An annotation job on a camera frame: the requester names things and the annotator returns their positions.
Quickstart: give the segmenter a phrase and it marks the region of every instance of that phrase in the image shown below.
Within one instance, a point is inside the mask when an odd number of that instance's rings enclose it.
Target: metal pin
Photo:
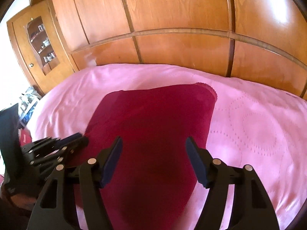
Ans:
[[[214,158],[212,161],[215,165],[220,165],[222,163],[222,161],[218,158]]]
[[[63,168],[64,168],[63,164],[59,164],[58,166],[56,166],[57,171],[61,171]]]
[[[252,167],[251,165],[247,164],[247,165],[245,165],[245,169],[246,169],[247,171],[252,171],[252,170],[253,170],[253,167]]]
[[[95,164],[96,163],[96,159],[95,158],[91,158],[87,161],[88,164]]]

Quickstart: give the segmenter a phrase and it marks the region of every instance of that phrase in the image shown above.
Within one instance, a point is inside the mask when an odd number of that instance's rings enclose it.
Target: wooden door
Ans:
[[[53,19],[50,15],[48,1],[42,1],[35,6],[25,8],[25,13],[13,19],[13,28],[15,37],[20,48],[25,65],[32,74],[36,83],[43,91],[49,92],[56,85],[61,83],[64,79],[74,73],[71,63],[65,54],[61,42],[56,33]],[[42,23],[45,27],[50,44],[54,53],[56,54],[56,64],[50,62],[49,65],[42,67],[41,60],[37,50],[31,44],[31,37],[28,34],[27,25],[37,18],[41,17]]]

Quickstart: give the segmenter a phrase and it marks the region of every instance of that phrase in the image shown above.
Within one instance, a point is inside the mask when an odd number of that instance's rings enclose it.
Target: red object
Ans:
[[[71,164],[95,157],[122,137],[112,181],[101,190],[114,230],[172,228],[196,184],[186,138],[205,148],[215,102],[215,91],[202,83],[103,98],[85,132],[89,145]],[[79,196],[76,202],[81,204]]]
[[[30,131],[28,131],[27,129],[21,129],[19,142],[20,142],[20,146],[24,146],[25,144],[32,143]]]

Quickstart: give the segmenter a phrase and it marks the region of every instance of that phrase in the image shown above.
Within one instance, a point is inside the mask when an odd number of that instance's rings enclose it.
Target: glass cabinet window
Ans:
[[[47,75],[59,64],[59,60],[53,51],[42,18],[35,18],[26,27],[36,60],[43,73]]]

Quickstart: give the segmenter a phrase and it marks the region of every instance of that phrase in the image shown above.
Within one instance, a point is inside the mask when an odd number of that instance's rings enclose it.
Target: mattress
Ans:
[[[254,167],[285,229],[307,198],[307,103],[293,94],[178,66],[111,64],[84,69],[59,84],[38,103],[27,127],[33,141],[84,133],[111,92],[198,82],[217,93],[206,148],[227,165]],[[228,227],[233,190],[230,186],[221,229]],[[194,229],[207,193],[196,184],[173,229]],[[78,217],[85,229],[80,209]]]

